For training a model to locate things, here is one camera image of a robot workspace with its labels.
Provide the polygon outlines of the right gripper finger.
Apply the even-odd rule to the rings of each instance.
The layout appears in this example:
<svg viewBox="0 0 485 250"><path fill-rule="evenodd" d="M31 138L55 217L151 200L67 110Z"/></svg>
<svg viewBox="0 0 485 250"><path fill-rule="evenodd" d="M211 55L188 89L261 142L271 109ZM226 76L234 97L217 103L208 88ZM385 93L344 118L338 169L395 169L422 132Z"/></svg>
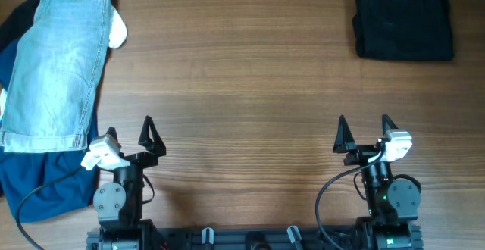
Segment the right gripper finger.
<svg viewBox="0 0 485 250"><path fill-rule="evenodd" d="M355 150L355 140L349 125L343 115L339 116L336 139L333 145L333 153L348 153Z"/></svg>
<svg viewBox="0 0 485 250"><path fill-rule="evenodd" d="M394 130L397 129L398 127L394 124L392 119L388 114L383 114L382 115L382 131L383 135L387 133L388 130Z"/></svg>

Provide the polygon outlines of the light blue denim shorts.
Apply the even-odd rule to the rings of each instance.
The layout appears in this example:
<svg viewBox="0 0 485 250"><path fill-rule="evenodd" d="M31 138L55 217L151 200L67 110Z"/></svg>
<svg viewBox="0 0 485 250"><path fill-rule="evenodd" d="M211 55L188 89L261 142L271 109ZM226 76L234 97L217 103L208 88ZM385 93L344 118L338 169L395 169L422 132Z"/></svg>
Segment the light blue denim shorts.
<svg viewBox="0 0 485 250"><path fill-rule="evenodd" d="M111 0L40 0L17 44L1 125L5 152L87 147L110 13Z"/></svg>

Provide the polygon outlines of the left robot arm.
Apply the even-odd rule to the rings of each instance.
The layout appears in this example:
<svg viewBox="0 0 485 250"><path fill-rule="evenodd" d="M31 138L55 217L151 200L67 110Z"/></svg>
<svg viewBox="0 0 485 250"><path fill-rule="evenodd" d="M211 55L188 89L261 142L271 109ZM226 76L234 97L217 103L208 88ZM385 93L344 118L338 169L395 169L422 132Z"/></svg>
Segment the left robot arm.
<svg viewBox="0 0 485 250"><path fill-rule="evenodd" d="M120 151L116 129L110 127L89 146L96 165L113 173L113 181L101 185L93 196L98 214L99 231L86 239L86 250L156 250L167 249L168 243L151 220L142 218L142 207L151 199L143 198L143 188L153 185L143 173L158 164L167 153L150 116L144 120L138 144L144 152L125 155Z"/></svg>

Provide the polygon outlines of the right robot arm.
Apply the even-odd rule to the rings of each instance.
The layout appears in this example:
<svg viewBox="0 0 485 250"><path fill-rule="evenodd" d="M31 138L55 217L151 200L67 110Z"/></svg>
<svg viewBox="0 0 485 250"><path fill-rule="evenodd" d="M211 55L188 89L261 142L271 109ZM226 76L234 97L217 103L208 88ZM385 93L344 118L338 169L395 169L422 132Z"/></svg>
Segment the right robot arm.
<svg viewBox="0 0 485 250"><path fill-rule="evenodd" d="M390 167L409 152L412 137L386 114L382 129L375 144L358 145L344 116L339 117L333 152L346 155L346 166L361 168L369 213L356 220L348 242L342 238L339 242L347 249L422 249L421 228L413 224L418 219L421 184L407 174L393 174Z"/></svg>

